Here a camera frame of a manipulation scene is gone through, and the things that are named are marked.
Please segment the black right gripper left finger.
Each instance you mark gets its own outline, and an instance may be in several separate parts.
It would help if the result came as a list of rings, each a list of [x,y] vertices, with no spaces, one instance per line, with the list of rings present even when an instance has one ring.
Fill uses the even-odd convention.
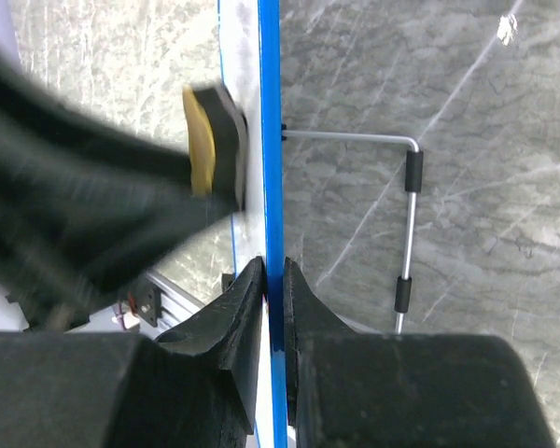
[[[265,270],[157,340],[0,332],[0,447],[242,447],[257,396]]]

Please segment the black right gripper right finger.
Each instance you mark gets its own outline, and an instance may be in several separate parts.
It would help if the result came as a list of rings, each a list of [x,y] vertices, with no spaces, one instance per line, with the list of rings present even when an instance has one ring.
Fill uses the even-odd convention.
[[[523,361],[503,339],[346,325],[297,262],[284,272],[288,422],[300,447],[551,447]]]

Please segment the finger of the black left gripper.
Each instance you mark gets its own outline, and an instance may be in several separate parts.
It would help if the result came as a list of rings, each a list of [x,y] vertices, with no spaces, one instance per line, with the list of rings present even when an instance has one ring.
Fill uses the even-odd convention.
[[[0,56],[0,284],[32,327],[61,327],[236,204],[197,195],[189,151],[67,108]]]

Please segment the yellow bone shaped eraser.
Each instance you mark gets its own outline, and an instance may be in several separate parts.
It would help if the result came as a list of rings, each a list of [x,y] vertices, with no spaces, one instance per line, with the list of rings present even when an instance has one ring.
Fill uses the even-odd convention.
[[[220,81],[186,86],[182,102],[188,126],[191,186],[245,209],[249,132],[245,112]]]

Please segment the blue framed whiteboard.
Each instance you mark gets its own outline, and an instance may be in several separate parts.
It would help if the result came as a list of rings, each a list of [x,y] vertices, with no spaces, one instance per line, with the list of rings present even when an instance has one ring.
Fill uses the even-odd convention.
[[[413,230],[424,158],[411,137],[383,134],[285,131],[282,125],[280,6],[276,1],[220,1],[217,4],[221,75],[231,97],[244,109],[247,145],[246,212],[231,221],[235,271],[255,256],[264,258],[270,290],[262,327],[261,376],[255,436],[251,447],[290,447],[283,330],[284,220],[283,141],[286,136],[346,142],[407,145],[405,189],[408,211],[401,275],[395,297],[396,331],[409,308]]]

